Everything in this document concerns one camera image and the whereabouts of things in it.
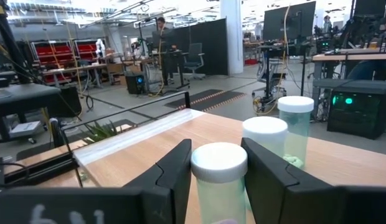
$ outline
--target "black metal frame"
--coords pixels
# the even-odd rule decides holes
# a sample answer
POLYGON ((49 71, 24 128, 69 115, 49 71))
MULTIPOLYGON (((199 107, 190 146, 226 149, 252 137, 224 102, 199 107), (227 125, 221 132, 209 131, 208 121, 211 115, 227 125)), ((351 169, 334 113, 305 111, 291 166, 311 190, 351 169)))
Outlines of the black metal frame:
MULTIPOLYGON (((10 174, 6 174, 4 183, 5 184, 16 184, 16 185, 37 185, 37 184, 40 184, 40 183, 45 182, 47 180, 50 180, 54 177, 57 177, 61 174, 64 174, 64 173, 69 172, 69 171, 74 169, 76 172, 76 175, 78 177, 78 182, 79 182, 80 186, 83 187, 82 182, 81 182, 80 177, 79 177, 79 174, 78 174, 78 170, 77 170, 78 164, 76 163, 75 159, 73 158, 72 150, 70 148, 67 136, 65 134, 66 130, 73 129, 73 128, 76 128, 79 126, 86 126, 88 123, 91 123, 91 122, 95 122, 95 121, 98 121, 101 119, 109 118, 109 117, 117 115, 117 114, 132 111, 132 110, 135 110, 137 108, 151 105, 153 103, 157 103, 157 102, 160 102, 160 101, 163 101, 163 100, 166 100, 169 98, 173 98, 175 96, 180 96, 180 95, 184 95, 186 108, 191 108, 191 99, 190 99, 189 92, 181 91, 181 92, 178 92, 175 94, 171 94, 168 96, 158 98, 158 99, 153 100, 153 101, 149 101, 147 103, 143 103, 143 104, 140 104, 137 106, 132 106, 130 108, 118 111, 118 112, 113 113, 113 114, 109 114, 109 115, 101 116, 101 117, 98 117, 95 119, 91 119, 89 121, 84 121, 81 123, 71 124, 71 125, 65 126, 61 129, 61 133, 62 133, 63 140, 67 146, 67 152, 65 152, 59 156, 47 159, 45 161, 38 162, 34 165, 28 166, 27 168, 29 170, 29 178, 27 180, 24 180, 24 178, 26 176, 26 170, 25 169, 19 169, 17 171, 11 172, 10 174)), ((141 125, 144 125, 147 122, 155 121, 163 116, 169 115, 169 114, 176 112, 176 111, 178 111, 178 109, 175 109, 172 112, 158 116, 157 118, 153 118, 152 120, 139 123, 134 128, 141 126, 141 125)))

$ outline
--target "gray floor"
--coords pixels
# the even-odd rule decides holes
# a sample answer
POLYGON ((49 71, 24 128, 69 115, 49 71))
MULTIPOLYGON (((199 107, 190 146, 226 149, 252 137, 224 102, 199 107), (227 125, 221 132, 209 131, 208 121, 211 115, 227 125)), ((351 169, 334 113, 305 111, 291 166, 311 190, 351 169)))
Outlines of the gray floor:
MULTIPOLYGON (((299 95, 302 65, 298 62, 290 61, 289 69, 292 71, 292 74, 288 75, 287 79, 283 82, 283 86, 287 89, 288 95, 299 95)), ((305 71, 306 75, 312 71, 313 64, 307 65, 305 71)), ((208 89, 219 89, 225 91, 233 90, 242 93, 247 93, 247 96, 243 98, 240 98, 229 104, 208 111, 208 113, 233 119, 239 119, 243 121, 247 118, 256 116, 252 106, 252 91, 257 88, 264 88, 265 86, 263 83, 256 82, 256 72, 257 66, 253 65, 245 67, 243 73, 233 75, 232 77, 211 76, 207 77, 205 80, 193 80, 191 81, 191 88, 189 89, 189 92, 191 95, 193 95, 208 89)), ((311 95, 311 88, 311 79, 307 80, 306 78, 306 82, 304 84, 304 94, 306 96, 311 95)), ((84 113, 81 115, 81 118, 83 120, 114 113, 115 111, 120 110, 121 108, 129 108, 134 105, 145 103, 153 99, 148 96, 131 96, 126 91, 126 88, 123 86, 106 86, 103 89, 92 90, 90 91, 90 94, 92 95, 92 97, 100 101, 105 101, 107 103, 102 103, 100 101, 95 100, 95 109, 93 111, 86 113, 87 109, 84 108, 84 113)), ((119 114, 117 116, 108 118, 102 122, 106 123, 109 119, 112 121, 128 119, 134 123, 142 123, 144 121, 148 121, 152 117, 161 116, 164 113, 172 111, 171 108, 164 106, 167 101, 153 103, 149 106, 139 108, 134 112, 119 114)), ((276 114, 277 110, 274 110, 272 113, 270 113, 270 115, 276 114)), ((314 123, 311 125, 311 136, 314 138, 324 139, 339 144, 344 144, 386 154, 386 133, 383 134, 378 140, 370 140, 357 136, 351 136, 348 134, 330 133, 326 131, 326 123, 314 123)), ((36 136, 36 144, 48 143, 49 139, 49 134, 42 131, 36 136)), ((32 147, 32 145, 26 141, 14 141, 5 144, 0 144, 0 157, 15 157, 18 152, 28 149, 30 147, 32 147)))

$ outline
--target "black mat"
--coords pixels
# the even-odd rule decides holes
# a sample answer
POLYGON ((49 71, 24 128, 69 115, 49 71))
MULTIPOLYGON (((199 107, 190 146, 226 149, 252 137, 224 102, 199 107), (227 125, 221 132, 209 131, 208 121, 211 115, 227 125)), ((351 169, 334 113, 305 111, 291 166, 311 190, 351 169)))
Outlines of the black mat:
MULTIPOLYGON (((211 97, 212 95, 220 93, 220 92, 222 92, 222 90, 206 90, 206 91, 202 91, 198 94, 191 95, 190 96, 191 103, 194 103, 195 101, 204 99, 206 97, 211 97)), ((178 107, 182 107, 184 105, 185 105, 185 98, 182 98, 182 99, 167 103, 165 106, 168 106, 170 108, 178 108, 178 107)))
MULTIPOLYGON (((207 90, 191 96, 191 108, 198 111, 209 111, 218 106, 225 105, 238 98, 245 96, 245 93, 236 91, 207 90)), ((184 105, 184 99, 173 101, 166 104, 168 107, 181 108, 184 105)))
MULTIPOLYGON (((135 123, 133 123, 132 121, 127 120, 127 119, 122 119, 120 121, 113 122, 113 124, 116 127, 119 127, 119 126, 124 125, 124 124, 128 124, 130 126, 135 125, 135 123)), ((78 133, 78 134, 68 136, 67 138, 68 138, 69 142, 75 142, 75 141, 78 141, 78 140, 85 138, 85 136, 82 133, 78 133)), ((35 147, 34 147, 34 145, 32 145, 32 147, 30 149, 26 149, 24 151, 17 153, 16 159, 18 161, 21 159, 27 159, 28 157, 43 153, 43 152, 51 150, 53 148, 55 148, 53 141, 51 144, 48 142, 46 144, 42 144, 40 146, 35 146, 35 147)))

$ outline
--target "plastic jar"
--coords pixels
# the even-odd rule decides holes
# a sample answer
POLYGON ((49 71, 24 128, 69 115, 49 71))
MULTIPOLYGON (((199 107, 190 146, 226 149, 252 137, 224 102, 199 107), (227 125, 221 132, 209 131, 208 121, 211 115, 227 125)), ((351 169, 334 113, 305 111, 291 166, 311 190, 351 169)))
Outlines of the plastic jar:
POLYGON ((197 178, 202 224, 245 224, 246 151, 227 142, 206 144, 193 151, 191 167, 197 178))
POLYGON ((285 154, 287 123, 279 118, 260 116, 243 122, 243 138, 250 138, 276 155, 285 154))
POLYGON ((300 169, 305 166, 309 122, 313 108, 314 101, 305 96, 285 96, 278 100, 279 118, 288 125, 283 158, 300 169))

